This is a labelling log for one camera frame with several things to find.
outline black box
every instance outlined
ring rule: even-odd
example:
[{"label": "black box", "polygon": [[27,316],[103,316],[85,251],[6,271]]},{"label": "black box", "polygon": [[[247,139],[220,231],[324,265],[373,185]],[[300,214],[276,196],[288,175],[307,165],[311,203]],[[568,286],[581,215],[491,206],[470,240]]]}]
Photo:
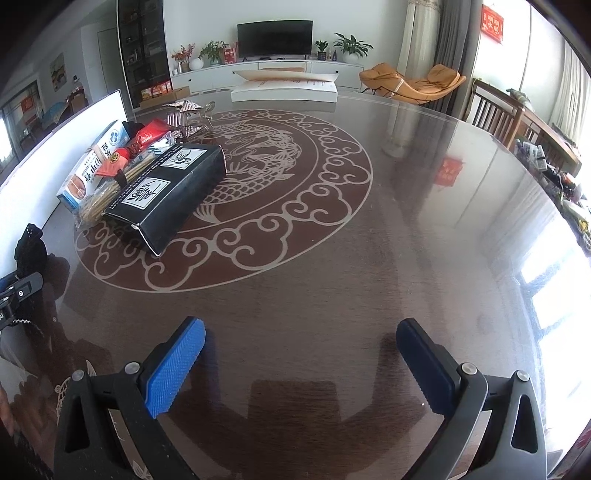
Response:
[{"label": "black box", "polygon": [[159,257],[225,175],[219,145],[175,145],[121,191],[105,216],[130,225]]}]

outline glass tabletop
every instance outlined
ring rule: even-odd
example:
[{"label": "glass tabletop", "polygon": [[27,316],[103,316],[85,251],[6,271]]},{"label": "glass tabletop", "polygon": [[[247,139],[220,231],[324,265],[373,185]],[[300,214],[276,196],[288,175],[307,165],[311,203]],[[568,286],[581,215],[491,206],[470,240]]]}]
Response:
[{"label": "glass tabletop", "polygon": [[192,100],[216,102],[204,141],[223,146],[228,178],[161,258],[56,209],[38,331],[2,332],[30,395],[59,409],[72,371],[118,371],[196,316],[210,345],[158,419],[200,478],[400,478],[442,420],[395,345],[414,317],[458,362],[530,374],[553,468],[591,418],[591,270],[519,161],[484,131],[371,95]]}]

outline tv stand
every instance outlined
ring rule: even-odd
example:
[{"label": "tv stand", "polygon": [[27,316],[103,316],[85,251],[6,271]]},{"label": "tv stand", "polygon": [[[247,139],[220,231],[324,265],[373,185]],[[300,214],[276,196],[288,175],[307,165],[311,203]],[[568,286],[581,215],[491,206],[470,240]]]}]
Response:
[{"label": "tv stand", "polygon": [[335,84],[337,87],[361,90],[359,74],[363,70],[361,65],[351,65],[339,61],[324,60],[242,60],[241,63],[216,65],[192,72],[181,73],[172,77],[173,88],[189,87],[192,94],[220,88],[233,88],[245,80],[234,73],[238,70],[264,70],[298,68],[310,73],[338,73]]}]

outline blue gripper pad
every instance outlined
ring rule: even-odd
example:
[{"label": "blue gripper pad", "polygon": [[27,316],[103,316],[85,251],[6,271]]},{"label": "blue gripper pad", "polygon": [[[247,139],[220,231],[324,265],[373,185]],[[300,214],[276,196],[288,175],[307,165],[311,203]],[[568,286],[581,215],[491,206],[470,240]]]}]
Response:
[{"label": "blue gripper pad", "polygon": [[185,377],[205,344],[205,325],[194,319],[165,354],[146,382],[146,408],[156,418],[173,404]]},{"label": "blue gripper pad", "polygon": [[456,386],[437,357],[435,349],[438,345],[433,343],[414,319],[405,319],[398,324],[396,345],[431,410],[446,418],[451,416],[456,408]]}]

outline television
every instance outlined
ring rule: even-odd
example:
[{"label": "television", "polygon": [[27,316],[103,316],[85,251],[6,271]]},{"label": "television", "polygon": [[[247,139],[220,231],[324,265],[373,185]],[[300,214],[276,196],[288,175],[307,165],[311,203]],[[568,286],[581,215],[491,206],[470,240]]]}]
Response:
[{"label": "television", "polygon": [[242,58],[311,53],[312,20],[275,20],[238,25],[238,54]]}]

